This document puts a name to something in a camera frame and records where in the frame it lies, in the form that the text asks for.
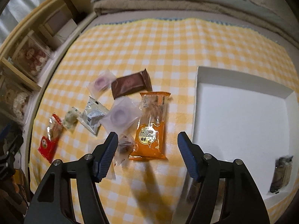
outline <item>wooden shelf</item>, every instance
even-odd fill
[[[68,39],[61,45],[56,53],[54,58],[48,62],[46,71],[44,75],[38,82],[40,86],[40,91],[33,93],[33,105],[31,112],[29,113],[27,124],[23,127],[23,138],[24,143],[20,148],[20,153],[22,155],[21,159],[21,168],[25,173],[26,178],[28,178],[28,163],[29,163],[29,150],[30,150],[30,141],[31,141],[31,134],[32,134],[32,127],[33,122],[35,119],[35,115],[37,113],[39,104],[41,102],[41,98],[47,88],[47,85],[54,74],[57,66],[59,65],[60,61],[64,57],[65,53],[75,41],[75,39],[81,34],[81,32],[90,24],[90,22],[96,18],[95,12],[89,14],[82,22],[80,22],[77,28],[72,32],[72,34],[68,37]]]
[[[47,85],[65,53],[81,32],[91,23],[93,19],[96,18],[96,14],[93,11],[93,4],[91,4],[90,1],[91,0],[45,0],[13,29],[0,47],[0,68],[7,69],[14,80],[29,87],[33,94],[33,100],[32,103],[30,103],[31,110],[29,112],[27,122],[23,126],[24,143],[20,148],[21,168],[24,171],[26,178],[28,178],[30,142],[35,115]],[[53,59],[47,62],[45,68],[42,70],[42,76],[39,81],[35,83],[8,62],[6,58],[11,56],[15,50],[15,45],[28,33],[29,30],[38,32],[38,26],[53,11],[59,8],[61,4],[65,3],[70,3],[77,13],[85,12],[88,16],[77,25],[77,28],[71,33],[67,40],[55,51]]]

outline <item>food package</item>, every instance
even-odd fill
[[[276,193],[288,185],[292,171],[292,160],[293,156],[282,156],[276,159],[270,193]]]
[[[77,118],[91,133],[96,135],[101,123],[100,120],[109,110],[94,98],[89,97],[87,105],[82,114]]]
[[[92,81],[87,88],[89,89],[90,95],[94,99],[98,99],[103,91],[108,89],[111,86],[111,83],[116,80],[116,76],[114,76],[109,70],[101,73],[97,79]]]
[[[140,92],[141,90],[152,91],[152,83],[147,70],[117,78],[111,84],[113,98]]]
[[[125,164],[135,145],[135,141],[130,135],[123,136],[118,142],[118,147],[113,158],[114,166]]]
[[[114,101],[110,112],[100,122],[107,133],[115,132],[120,138],[141,115],[142,111],[130,98],[121,97]]]
[[[166,159],[162,153],[167,92],[140,93],[143,115],[136,131],[131,160]]]
[[[67,130],[72,130],[76,125],[77,118],[80,116],[80,112],[75,107],[72,107],[65,114],[64,119],[62,120],[63,127]]]
[[[52,163],[59,138],[62,133],[61,119],[55,114],[49,118],[49,125],[47,127],[47,133],[41,138],[41,142],[38,148],[40,154],[46,158],[49,163]]]

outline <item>curtain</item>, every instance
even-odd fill
[[[0,15],[0,45],[14,27],[44,0],[10,0]]]

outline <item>brown chocolate package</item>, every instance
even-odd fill
[[[113,98],[137,93],[141,90],[152,91],[152,84],[147,70],[137,72],[132,75],[117,78],[111,84]]]

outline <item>red snack package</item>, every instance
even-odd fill
[[[49,126],[47,127],[46,136],[43,136],[40,141],[38,151],[46,158],[49,163],[52,163],[56,152],[57,143],[59,141],[63,126],[61,119],[55,114],[49,118]]]

